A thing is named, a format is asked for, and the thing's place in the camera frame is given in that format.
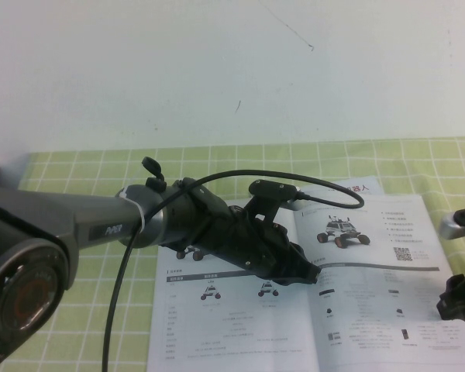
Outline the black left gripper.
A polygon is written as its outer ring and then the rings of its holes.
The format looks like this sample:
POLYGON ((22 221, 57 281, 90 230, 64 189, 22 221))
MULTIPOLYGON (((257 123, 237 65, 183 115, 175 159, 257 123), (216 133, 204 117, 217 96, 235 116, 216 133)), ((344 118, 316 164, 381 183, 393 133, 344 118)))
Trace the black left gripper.
POLYGON ((281 285, 316 284, 321 268, 274 223, 278 201, 255 197, 245 208, 227 205, 202 186, 169 204, 169 248, 184 258, 188 247, 281 285))

